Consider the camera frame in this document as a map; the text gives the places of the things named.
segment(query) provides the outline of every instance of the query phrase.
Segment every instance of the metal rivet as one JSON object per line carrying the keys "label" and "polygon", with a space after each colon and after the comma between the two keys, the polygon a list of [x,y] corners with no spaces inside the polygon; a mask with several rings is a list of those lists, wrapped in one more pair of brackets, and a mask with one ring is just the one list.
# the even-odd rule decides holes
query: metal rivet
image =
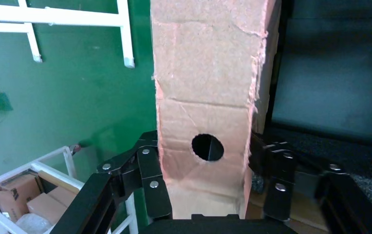
{"label": "metal rivet", "polygon": [[106,163],[103,165],[103,170],[108,170],[110,169],[110,167],[112,167],[109,163]]}
{"label": "metal rivet", "polygon": [[285,185],[283,185],[283,184],[276,184],[276,185],[275,185],[275,188],[276,188],[277,190],[281,191],[281,192],[285,192],[285,191],[286,191],[286,187],[285,187]]}
{"label": "metal rivet", "polygon": [[330,164],[329,168],[331,168],[331,170],[334,170],[334,171],[341,171],[341,168],[336,164]]}
{"label": "metal rivet", "polygon": [[283,153],[283,156],[284,157],[287,157],[287,158],[293,158],[292,155],[288,154],[288,153]]}
{"label": "metal rivet", "polygon": [[157,186],[159,186],[159,182],[157,182],[156,180],[150,182],[150,187],[157,188]]}

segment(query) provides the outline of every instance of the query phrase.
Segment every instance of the cardboard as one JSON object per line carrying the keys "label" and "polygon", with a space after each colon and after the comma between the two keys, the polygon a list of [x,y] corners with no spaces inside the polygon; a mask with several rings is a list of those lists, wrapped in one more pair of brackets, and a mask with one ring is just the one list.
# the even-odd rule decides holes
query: cardboard
{"label": "cardboard", "polygon": [[27,202],[42,193],[36,173],[26,171],[0,183],[0,212],[16,222],[29,213]]}
{"label": "cardboard", "polygon": [[[258,113],[275,0],[151,1],[159,154],[174,218],[244,217],[252,115]],[[205,161],[197,135],[220,141]]]}
{"label": "cardboard", "polygon": [[28,202],[27,207],[31,213],[45,218],[53,225],[60,220],[67,209],[63,204],[54,200],[54,198],[48,196],[46,193],[42,193]]}
{"label": "cardboard", "polygon": [[[251,204],[262,208],[265,202],[266,193],[258,194],[251,192],[249,201]],[[291,204],[291,220],[298,221],[323,232],[328,232],[325,219],[322,216],[318,205],[310,198],[294,192]]]}
{"label": "cardboard", "polygon": [[76,194],[68,191],[63,187],[58,186],[57,188],[49,192],[48,196],[54,198],[54,200],[60,202],[65,207],[69,207],[71,202],[74,200]]}
{"label": "cardboard", "polygon": [[76,187],[74,187],[73,185],[71,184],[68,184],[58,178],[55,178],[54,176],[44,172],[44,171],[40,171],[38,172],[38,176],[45,179],[46,181],[58,186],[58,187],[62,187],[62,188],[65,188],[67,189],[68,191],[74,193],[74,194],[77,194],[78,192],[80,192],[80,190]]}
{"label": "cardboard", "polygon": [[278,27],[281,4],[281,0],[276,0],[275,5],[270,4],[268,6],[268,12],[271,12],[271,17],[268,24],[268,36],[266,38],[266,58],[260,76],[259,93],[255,100],[255,112],[253,113],[252,122],[252,130],[256,133],[263,133],[266,121],[266,113],[268,112],[272,70],[274,67],[275,54],[278,48]]}

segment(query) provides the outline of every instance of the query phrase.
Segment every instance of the plastic bag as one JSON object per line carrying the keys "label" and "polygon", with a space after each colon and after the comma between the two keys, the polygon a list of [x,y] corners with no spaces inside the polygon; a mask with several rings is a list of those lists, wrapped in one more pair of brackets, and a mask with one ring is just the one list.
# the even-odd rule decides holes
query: plastic bag
{"label": "plastic bag", "polygon": [[36,214],[25,214],[16,222],[28,234],[43,234],[52,226],[45,218]]}

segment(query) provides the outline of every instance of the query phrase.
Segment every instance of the white railing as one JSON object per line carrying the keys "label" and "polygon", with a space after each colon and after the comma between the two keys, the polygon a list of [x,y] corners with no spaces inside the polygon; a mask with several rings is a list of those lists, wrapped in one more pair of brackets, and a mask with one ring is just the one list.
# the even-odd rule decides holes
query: white railing
{"label": "white railing", "polygon": [[0,5],[0,32],[27,33],[34,61],[42,62],[32,23],[120,27],[124,65],[134,68],[127,0],[117,0],[117,8],[119,14],[50,7],[32,8],[27,7],[26,0],[19,0],[19,6]]}
{"label": "white railing", "polygon": [[[60,155],[60,154],[63,154],[64,156],[64,161],[67,166],[68,175],[42,163],[42,161],[52,158],[54,156]],[[3,175],[0,175],[0,183],[28,169],[31,169],[35,172],[44,171],[48,173],[49,175],[67,184],[70,184],[73,187],[76,187],[79,190],[81,190],[81,188],[84,186],[83,182],[76,179],[76,171],[75,171],[73,156],[70,151],[70,148],[67,146],[54,150],[51,153],[48,153],[40,158],[37,158],[34,161],[31,161],[12,171],[9,171]],[[111,230],[109,230],[110,234],[111,233],[119,234],[126,227],[129,227],[130,234],[139,233],[138,227],[137,227],[136,209],[134,207],[133,194],[130,195],[130,197],[126,200],[125,204],[126,204],[127,218],[113,231],[113,233],[111,232]],[[17,226],[14,222],[12,222],[10,219],[8,219],[6,216],[4,216],[1,213],[0,213],[0,224],[12,234],[27,234],[24,230],[22,230],[19,226]],[[52,229],[53,227],[49,229],[48,231],[46,231],[45,234],[49,234]]]}

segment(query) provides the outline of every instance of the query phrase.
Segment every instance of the circular hole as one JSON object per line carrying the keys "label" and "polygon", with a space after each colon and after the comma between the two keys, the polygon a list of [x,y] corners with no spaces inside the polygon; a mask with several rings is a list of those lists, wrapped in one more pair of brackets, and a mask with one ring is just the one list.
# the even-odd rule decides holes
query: circular hole
{"label": "circular hole", "polygon": [[222,158],[224,148],[222,143],[210,134],[199,134],[192,140],[193,152],[206,161],[217,161]]}

